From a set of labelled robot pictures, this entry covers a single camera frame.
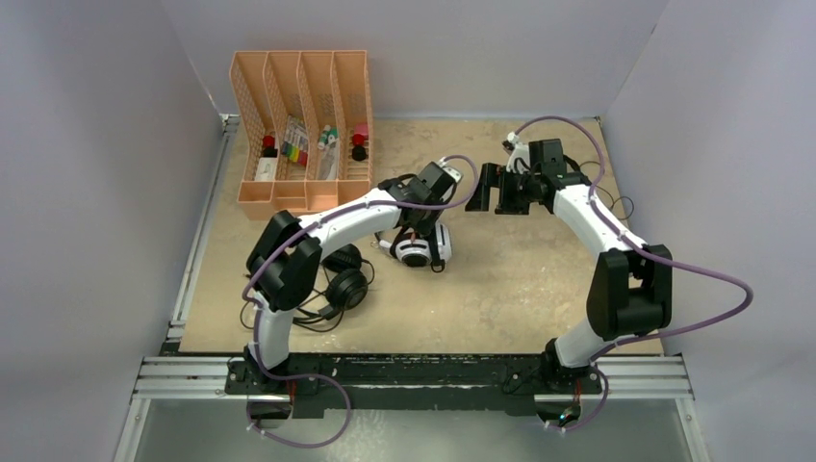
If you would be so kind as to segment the white and black headphones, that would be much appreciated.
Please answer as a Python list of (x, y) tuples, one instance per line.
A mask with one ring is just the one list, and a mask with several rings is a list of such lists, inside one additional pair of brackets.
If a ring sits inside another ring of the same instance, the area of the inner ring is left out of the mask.
[(453, 254), (449, 228), (441, 222), (436, 222), (426, 237), (407, 226), (401, 227), (390, 241), (382, 232), (376, 232), (374, 237), (380, 249), (409, 268), (430, 268), (441, 273)]

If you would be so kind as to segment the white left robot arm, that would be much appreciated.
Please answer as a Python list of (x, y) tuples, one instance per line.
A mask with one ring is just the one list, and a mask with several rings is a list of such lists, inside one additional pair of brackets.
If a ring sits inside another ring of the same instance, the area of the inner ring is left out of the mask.
[(362, 197), (327, 211), (275, 214), (246, 260), (244, 300), (256, 322), (245, 357), (249, 380), (262, 393), (286, 384), (285, 362), (296, 311), (307, 301), (321, 270), (334, 272), (323, 291), (328, 315), (356, 307), (369, 290), (365, 259), (356, 241), (373, 235), (379, 249), (409, 268), (441, 272), (452, 256), (450, 232), (439, 217), (462, 174), (444, 161), (379, 183)]

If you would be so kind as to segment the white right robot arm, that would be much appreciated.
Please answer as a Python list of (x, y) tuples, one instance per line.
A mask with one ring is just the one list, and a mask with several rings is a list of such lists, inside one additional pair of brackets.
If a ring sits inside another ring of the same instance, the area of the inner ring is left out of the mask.
[(498, 192), (497, 215), (525, 216), (533, 203), (561, 219), (596, 258), (587, 295), (586, 316), (550, 340), (542, 354), (540, 377), (562, 392), (589, 372), (593, 357), (618, 340), (643, 338), (672, 318), (672, 255), (662, 245), (632, 235), (605, 207), (589, 178), (563, 153), (560, 140), (520, 141), (509, 134), (506, 165), (482, 166), (468, 212), (489, 208)]

